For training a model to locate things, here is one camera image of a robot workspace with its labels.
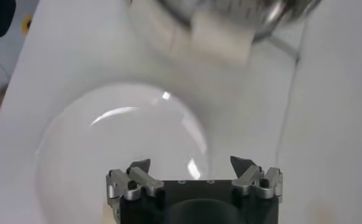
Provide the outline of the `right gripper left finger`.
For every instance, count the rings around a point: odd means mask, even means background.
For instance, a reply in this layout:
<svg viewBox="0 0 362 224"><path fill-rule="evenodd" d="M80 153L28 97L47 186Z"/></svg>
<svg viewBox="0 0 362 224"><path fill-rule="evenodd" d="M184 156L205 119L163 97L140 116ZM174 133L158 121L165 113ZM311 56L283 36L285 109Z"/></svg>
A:
<svg viewBox="0 0 362 224"><path fill-rule="evenodd" d="M134 161L123 172L113 169L106 175L107 204L115 207L121 198L136 201L141 198L142 190L149 197L156 197L164 189L164 182L150 176L151 159Z"/></svg>

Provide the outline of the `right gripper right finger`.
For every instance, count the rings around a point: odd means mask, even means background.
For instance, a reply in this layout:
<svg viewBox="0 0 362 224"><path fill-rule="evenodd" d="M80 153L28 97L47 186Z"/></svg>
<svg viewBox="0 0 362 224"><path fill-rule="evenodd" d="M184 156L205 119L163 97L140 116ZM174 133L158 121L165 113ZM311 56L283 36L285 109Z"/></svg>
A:
<svg viewBox="0 0 362 224"><path fill-rule="evenodd" d="M283 173L279 168L270 167L267 172L251 159L230 156L232 168L237 176L231 181L232 187L240 192L242 197L252 191L258 198L272 199L277 197L282 203Z"/></svg>

